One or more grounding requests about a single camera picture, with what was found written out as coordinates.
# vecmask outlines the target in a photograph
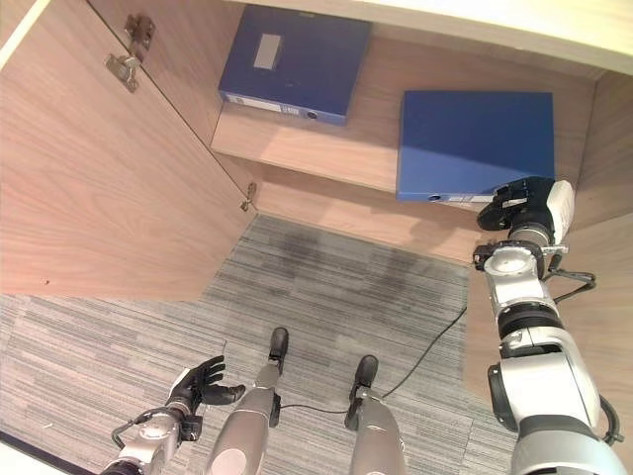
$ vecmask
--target floor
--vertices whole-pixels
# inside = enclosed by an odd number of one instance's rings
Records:
[[[198,302],[3,296],[0,428],[99,472],[110,430],[162,404],[183,366],[226,356],[226,382],[251,381],[270,332],[290,331],[283,404],[344,410],[363,354],[391,389],[466,303],[467,269],[258,217]],[[506,473],[514,437],[461,384],[464,322],[387,399],[409,474]],[[164,471],[200,474],[230,407],[207,408],[203,436]],[[263,474],[346,474],[342,416],[286,409]]]

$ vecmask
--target black cable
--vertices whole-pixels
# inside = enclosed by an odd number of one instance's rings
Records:
[[[384,395],[383,395],[383,399],[385,399],[387,396],[393,394],[398,388],[400,388],[403,384],[405,384],[405,382],[407,381],[407,379],[411,376],[411,374],[413,374],[413,372],[415,372],[415,370],[417,369],[417,367],[420,365],[420,363],[422,362],[422,360],[426,357],[426,355],[428,354],[428,352],[432,349],[432,347],[439,341],[440,338],[442,338],[442,336],[448,332],[449,330],[451,330],[453,328],[453,326],[459,321],[459,319],[461,319],[464,314],[466,313],[466,309],[467,307],[464,307],[462,309],[462,311],[459,313],[459,315],[450,323],[448,324],[444,330],[442,330],[434,339],[433,341],[430,343],[430,345],[426,348],[426,350],[424,351],[424,353],[422,354],[422,356],[420,358],[417,359],[417,362],[415,363],[415,365],[413,366],[413,368],[407,373],[407,376],[405,376],[400,383],[398,383],[396,386],[394,386],[393,389],[391,389],[390,391],[387,391]],[[286,409],[286,408],[305,408],[305,409],[310,409],[312,411],[318,411],[320,413],[326,413],[326,414],[347,414],[347,411],[329,411],[327,409],[321,409],[321,408],[315,408],[314,406],[308,406],[305,404],[288,404],[286,406],[282,406],[279,409]]]
[[[279,409],[287,409],[287,408],[306,408],[312,411],[318,411],[320,413],[326,414],[347,414],[347,410],[345,411],[328,411],[326,409],[315,408],[314,406],[308,406],[307,404],[287,404],[286,406],[281,406]]]
[[[606,430],[606,434],[602,438],[608,445],[613,445],[615,442],[623,442],[624,435],[620,433],[620,419],[617,417],[615,408],[611,406],[604,396],[600,394],[600,407],[606,415],[606,419],[609,422],[609,428]]]
[[[592,290],[597,285],[595,274],[591,272],[570,272],[565,269],[559,269],[561,262],[563,260],[563,254],[554,254],[552,256],[552,260],[550,261],[550,265],[548,267],[548,274],[543,277],[543,282],[551,279],[554,276],[565,277],[567,279],[578,280],[580,282],[584,282],[585,285],[580,286],[578,289],[575,289],[567,294],[560,295],[554,299],[554,303],[558,304],[565,299],[569,299],[570,297],[574,297],[581,292],[586,292],[587,290]]]
[[[121,437],[120,437],[120,435],[123,432],[125,432],[126,430],[128,430],[132,426],[137,426],[139,424],[144,423],[145,421],[148,421],[154,414],[165,413],[165,412],[168,412],[168,411],[169,411],[169,408],[163,406],[163,407],[160,407],[160,408],[149,409],[149,410],[139,414],[134,419],[130,419],[129,421],[127,421],[122,426],[118,426],[118,427],[114,428],[112,430],[112,432],[110,432],[110,438],[112,439],[112,442],[114,442],[115,445],[118,448],[120,448],[120,449],[125,448],[126,445],[124,444],[124,442],[121,440]]]
[[[422,362],[422,360],[426,357],[426,355],[428,354],[428,352],[431,350],[431,348],[439,341],[440,338],[442,338],[442,336],[448,332],[449,330],[451,330],[453,328],[453,326],[459,321],[459,319],[461,319],[464,314],[466,313],[466,309],[468,307],[464,307],[462,309],[462,311],[459,313],[459,315],[444,329],[442,330],[434,339],[433,341],[430,343],[430,345],[426,348],[426,350],[424,351],[424,353],[422,354],[422,356],[420,358],[417,359],[417,362],[415,363],[415,365],[413,366],[413,368],[407,373],[407,376],[405,376],[400,383],[398,383],[396,386],[394,386],[390,391],[387,391],[385,394],[383,394],[383,399],[385,399],[387,396],[391,395],[392,393],[394,393],[398,388],[400,388],[403,384],[405,384],[405,382],[407,381],[407,379],[410,377],[411,374],[413,374],[413,372],[417,369],[417,367],[420,365],[420,363]]]

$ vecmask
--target power cord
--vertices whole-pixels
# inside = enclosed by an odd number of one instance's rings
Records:
[[[407,375],[396,385],[394,386],[392,389],[390,389],[389,391],[387,391],[385,394],[383,394],[383,399],[385,399],[386,397],[392,395],[394,392],[396,392],[403,384],[405,384],[405,382],[408,380],[408,378],[410,378],[410,376],[415,372],[415,370],[417,369],[417,367],[420,365],[420,363],[424,360],[424,358],[426,357],[426,355],[428,354],[428,352],[433,348],[433,346],[439,341],[440,338],[442,338],[442,336],[448,332],[449,330],[451,330],[453,328],[453,326],[459,322],[459,320],[464,316],[464,314],[466,313],[466,309],[467,307],[464,307],[461,312],[459,313],[459,315],[453,319],[453,321],[448,324],[444,330],[442,330],[440,333],[437,334],[437,336],[433,339],[433,341],[429,344],[429,346],[426,348],[426,350],[424,351],[424,353],[420,356],[420,358],[417,359],[417,361],[415,362],[415,364],[413,365],[413,367],[409,370],[409,372],[407,373]],[[308,406],[306,404],[289,404],[286,406],[282,406],[280,409],[287,409],[287,408],[304,408],[304,409],[309,409],[311,411],[318,411],[320,413],[326,413],[326,414],[347,414],[347,410],[345,411],[329,411],[327,409],[321,409],[321,408],[316,408],[314,406]]]
[[[289,408],[305,408],[305,409],[310,409],[311,411],[317,411],[319,413],[326,413],[326,414],[347,414],[347,410],[328,411],[327,409],[316,408],[314,406],[309,406],[307,404],[287,404],[286,406],[281,406],[279,409],[289,409]]]
[[[570,272],[565,269],[560,269],[561,261],[563,260],[563,254],[554,254],[552,256],[552,260],[550,261],[550,265],[547,268],[548,274],[543,277],[543,282],[551,279],[552,277],[565,277],[566,279],[578,280],[583,282],[585,285],[580,286],[579,288],[568,292],[567,294],[560,295],[554,299],[554,303],[558,304],[559,302],[569,299],[570,297],[574,297],[581,292],[586,292],[587,290],[592,290],[597,285],[595,274],[591,272]]]

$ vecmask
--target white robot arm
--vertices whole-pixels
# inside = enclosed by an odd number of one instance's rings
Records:
[[[609,445],[594,434],[601,398],[572,336],[565,330],[545,281],[549,270],[595,285],[587,273],[558,269],[561,245],[574,213],[566,181],[518,180],[497,191],[478,217],[488,231],[509,230],[508,240],[477,247],[473,259],[485,272],[501,339],[501,361],[489,368],[498,421],[518,432],[512,475],[625,475]],[[621,439],[617,427],[607,441]]]

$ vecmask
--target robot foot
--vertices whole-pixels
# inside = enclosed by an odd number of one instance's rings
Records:
[[[270,352],[268,360],[278,361],[279,375],[284,371],[284,358],[288,352],[288,331],[283,327],[277,327],[270,336]]]
[[[345,426],[350,430],[358,430],[358,411],[363,403],[361,398],[356,397],[356,393],[361,386],[371,388],[377,372],[378,358],[373,354],[363,356],[356,368],[354,384],[349,393],[350,405],[347,410],[347,415],[345,416]]]

